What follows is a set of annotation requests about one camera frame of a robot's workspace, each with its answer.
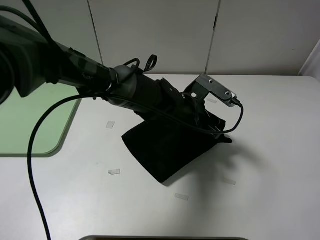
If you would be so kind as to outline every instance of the black cable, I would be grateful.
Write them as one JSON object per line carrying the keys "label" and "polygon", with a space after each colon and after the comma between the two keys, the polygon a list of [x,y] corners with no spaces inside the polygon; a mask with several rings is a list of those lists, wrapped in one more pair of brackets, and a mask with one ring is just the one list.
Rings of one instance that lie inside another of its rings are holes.
{"label": "black cable", "polygon": [[136,65],[134,65],[134,67],[132,67],[131,69],[131,72],[124,79],[121,80],[121,84],[128,81],[138,71],[140,66],[140,60],[139,58],[134,58],[134,59],[131,59],[130,61],[127,61],[125,64],[123,64],[125,66],[128,66],[130,64],[133,64],[134,62],[136,62]]}
{"label": "black cable", "polygon": [[32,3],[29,0],[22,0],[28,11],[30,12],[31,16],[35,20],[36,24],[38,25],[38,28],[40,30],[40,34],[46,39],[48,42],[48,45],[52,49],[53,56],[55,57],[55,61],[57,63],[61,62],[62,65],[68,69],[69,71],[73,71],[76,76],[76,78],[82,79],[83,76],[78,71],[76,66],[71,62],[71,60],[67,57],[67,55],[64,53],[64,51],[59,47],[59,45],[52,39],[50,36],[46,26],[42,22],[40,16],[38,15],[35,7],[32,5]]}
{"label": "black cable", "polygon": [[242,120],[242,117],[244,115],[244,107],[242,106],[242,104],[236,100],[234,101],[234,104],[240,106],[241,108],[241,114],[240,114],[240,117],[239,117],[239,120],[237,121],[237,123],[235,124],[235,126],[230,129],[230,130],[226,130],[226,131],[215,131],[215,130],[205,130],[205,129],[201,129],[201,128],[198,128],[198,127],[194,127],[188,123],[185,123],[184,121],[174,117],[174,116],[171,116],[170,114],[164,112],[164,111],[161,111],[157,108],[154,108],[152,106],[147,106],[145,105],[144,103],[140,103],[140,102],[137,102],[137,101],[132,101],[131,99],[129,98],[126,98],[126,97],[122,97],[122,96],[117,96],[117,95],[114,95],[114,94],[97,94],[97,95],[76,95],[76,96],[71,96],[71,97],[67,97],[59,102],[57,102],[56,104],[54,104],[53,106],[51,106],[43,115],[42,117],[39,119],[39,121],[36,123],[33,131],[32,131],[32,134],[31,134],[31,137],[30,137],[30,140],[29,140],[29,145],[28,145],[28,151],[27,151],[27,168],[28,168],[28,176],[29,176],[29,181],[30,181],[30,185],[31,185],[31,189],[32,189],[32,192],[33,192],[33,196],[34,196],[34,199],[36,201],[36,204],[38,206],[38,209],[40,211],[40,215],[41,215],[41,219],[42,219],[42,222],[43,222],[43,226],[44,226],[44,229],[45,229],[45,234],[46,234],[46,237],[48,240],[51,240],[51,235],[50,235],[50,230],[49,230],[49,226],[48,226],[48,222],[47,222],[47,219],[46,219],[46,215],[45,215],[45,212],[44,212],[44,209],[42,207],[42,204],[40,202],[40,199],[39,199],[39,196],[38,196],[38,193],[37,193],[37,189],[36,189],[36,185],[35,185],[35,180],[34,180],[34,176],[33,176],[33,170],[32,170],[32,148],[33,148],[33,145],[34,145],[34,141],[35,141],[35,138],[36,138],[36,134],[41,126],[41,124],[44,122],[44,120],[58,107],[60,107],[61,105],[65,104],[65,103],[68,103],[70,101],[73,101],[73,100],[77,100],[77,99],[84,99],[84,98],[94,98],[94,97],[101,97],[101,98],[104,98],[104,97],[108,97],[108,98],[112,98],[112,99],[118,99],[118,100],[123,100],[123,101],[127,101],[129,103],[132,103],[134,105],[137,105],[139,107],[142,107],[142,108],[145,108],[155,114],[158,114],[162,117],[165,117],[177,124],[180,124],[186,128],[189,128],[191,130],[194,130],[196,132],[199,132],[199,133],[203,133],[203,134],[227,134],[227,133],[231,133],[233,132],[237,127],[238,125],[240,124],[241,120]]}
{"label": "black cable", "polygon": [[28,24],[30,24],[35,30],[37,30],[41,34],[41,30],[38,27],[38,25],[30,17],[28,17],[27,15],[25,15],[21,11],[16,10],[16,9],[9,7],[9,6],[0,6],[0,11],[9,12],[9,13],[12,13],[14,15],[19,16],[20,18],[25,20]]}
{"label": "black cable", "polygon": [[51,240],[49,226],[48,226],[48,223],[47,223],[47,219],[46,219],[46,216],[45,216],[44,209],[43,209],[43,207],[41,205],[41,202],[40,202],[40,199],[39,199],[39,196],[38,196],[38,193],[37,193],[37,189],[36,189],[36,185],[35,185],[35,181],[34,181],[34,175],[33,175],[33,171],[32,171],[32,148],[33,148],[33,145],[34,145],[36,134],[37,134],[41,124],[44,122],[44,120],[59,106],[65,104],[65,103],[68,103],[70,101],[73,101],[73,100],[85,99],[85,98],[93,98],[93,97],[99,97],[99,96],[97,96],[97,95],[90,95],[90,96],[87,96],[87,95],[76,95],[76,96],[67,97],[67,98],[57,102],[56,104],[54,104],[52,107],[50,107],[42,115],[42,117],[36,123],[36,125],[35,125],[35,127],[34,127],[34,129],[32,131],[30,140],[29,140],[28,152],[27,152],[28,175],[29,175],[29,180],[30,180],[30,185],[31,185],[31,189],[32,189],[32,192],[33,192],[33,196],[34,196],[36,204],[37,204],[37,206],[39,208],[41,219],[42,219],[42,222],[43,222],[43,225],[44,225],[44,229],[45,229],[46,238],[48,240]]}
{"label": "black cable", "polygon": [[205,130],[205,129],[202,129],[199,127],[192,126],[192,125],[190,125],[190,124],[188,124],[188,123],[186,123],[186,122],[184,122],[184,121],[182,121],[182,120],[180,120],[180,119],[178,119],[178,118],[176,118],[176,117],[174,117],[164,111],[161,111],[153,106],[147,106],[142,102],[132,101],[130,98],[127,98],[127,97],[122,97],[122,96],[118,96],[118,95],[114,95],[114,94],[108,94],[108,95],[106,95],[106,97],[111,98],[111,99],[127,101],[128,103],[131,103],[131,104],[137,105],[139,107],[142,107],[146,110],[149,110],[155,114],[158,114],[159,116],[167,118],[167,119],[175,122],[176,124],[180,124],[190,130],[193,130],[193,131],[196,131],[196,132],[202,133],[202,134],[209,134],[209,135],[211,135],[211,134],[229,134],[229,133],[233,132],[239,126],[239,124],[244,116],[244,111],[245,111],[244,106],[240,103],[240,101],[234,100],[233,103],[241,108],[240,117],[239,117],[238,121],[236,122],[236,124],[234,125],[234,127],[229,130],[224,130],[224,131],[214,131],[214,130],[211,131],[211,130]]}

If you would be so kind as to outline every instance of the metal bracket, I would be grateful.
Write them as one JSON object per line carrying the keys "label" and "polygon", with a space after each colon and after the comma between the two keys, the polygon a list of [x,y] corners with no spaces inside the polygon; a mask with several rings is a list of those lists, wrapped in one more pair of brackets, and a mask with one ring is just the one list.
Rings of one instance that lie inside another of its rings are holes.
{"label": "metal bracket", "polygon": [[232,102],[237,98],[233,91],[205,74],[197,77],[184,92],[195,93],[199,101],[204,101],[208,94],[212,94],[230,108],[235,106]]}

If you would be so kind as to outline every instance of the black bag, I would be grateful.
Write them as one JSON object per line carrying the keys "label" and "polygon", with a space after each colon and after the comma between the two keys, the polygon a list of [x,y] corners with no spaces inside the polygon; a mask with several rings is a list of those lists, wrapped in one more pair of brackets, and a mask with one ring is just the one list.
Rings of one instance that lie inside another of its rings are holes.
{"label": "black bag", "polygon": [[[222,131],[226,121],[210,115]],[[223,134],[215,139],[164,118],[144,121],[125,133],[122,139],[138,162],[160,183],[216,144],[232,143]]]}

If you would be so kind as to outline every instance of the white table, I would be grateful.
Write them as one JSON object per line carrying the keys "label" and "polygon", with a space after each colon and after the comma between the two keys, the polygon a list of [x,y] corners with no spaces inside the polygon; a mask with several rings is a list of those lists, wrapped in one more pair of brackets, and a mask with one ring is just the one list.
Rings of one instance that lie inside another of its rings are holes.
{"label": "white table", "polygon": [[[183,90],[195,75],[165,77]],[[52,239],[85,236],[239,237],[314,240],[320,235],[320,83],[302,76],[213,76],[238,94],[244,118],[220,144],[165,185],[121,136],[142,120],[100,99],[83,100],[64,147],[33,172]],[[239,108],[208,102],[232,127]],[[115,121],[113,129],[106,129]],[[234,169],[223,162],[230,161]],[[236,185],[217,177],[221,169]],[[120,169],[110,175],[108,170]],[[0,158],[0,235],[45,239],[27,160]],[[175,193],[189,196],[188,201]]]}

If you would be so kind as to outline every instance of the green mat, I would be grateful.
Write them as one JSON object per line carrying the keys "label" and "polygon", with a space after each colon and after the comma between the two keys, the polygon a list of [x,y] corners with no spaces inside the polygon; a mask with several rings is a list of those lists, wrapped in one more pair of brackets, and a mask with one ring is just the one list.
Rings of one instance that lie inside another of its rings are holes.
{"label": "green mat", "polygon": [[[14,90],[0,105],[0,157],[27,155],[29,138],[40,117],[58,101],[77,95],[74,87],[44,84],[21,98]],[[61,149],[80,101],[72,101],[53,111],[40,127],[33,145],[33,156],[49,157]]]}

